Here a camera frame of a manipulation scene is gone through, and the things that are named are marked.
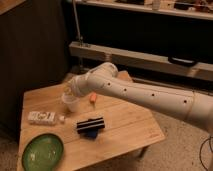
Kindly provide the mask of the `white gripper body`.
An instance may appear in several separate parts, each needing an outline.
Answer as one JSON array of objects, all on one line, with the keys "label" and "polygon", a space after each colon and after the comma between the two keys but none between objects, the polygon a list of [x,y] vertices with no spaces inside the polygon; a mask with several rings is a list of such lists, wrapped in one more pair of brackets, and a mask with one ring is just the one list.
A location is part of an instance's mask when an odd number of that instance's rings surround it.
[{"label": "white gripper body", "polygon": [[61,100],[70,112],[76,112],[78,110],[79,99],[73,95],[70,87],[66,86],[64,88]]}]

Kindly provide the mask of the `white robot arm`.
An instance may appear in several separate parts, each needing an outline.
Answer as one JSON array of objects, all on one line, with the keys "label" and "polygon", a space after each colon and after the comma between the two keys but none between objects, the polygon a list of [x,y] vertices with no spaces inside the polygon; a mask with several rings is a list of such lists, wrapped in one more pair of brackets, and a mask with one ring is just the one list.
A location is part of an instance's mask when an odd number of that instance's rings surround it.
[{"label": "white robot arm", "polygon": [[213,135],[213,96],[124,81],[117,75],[118,69],[113,63],[102,63],[85,74],[72,77],[62,97],[74,101],[95,92],[182,120]]}]

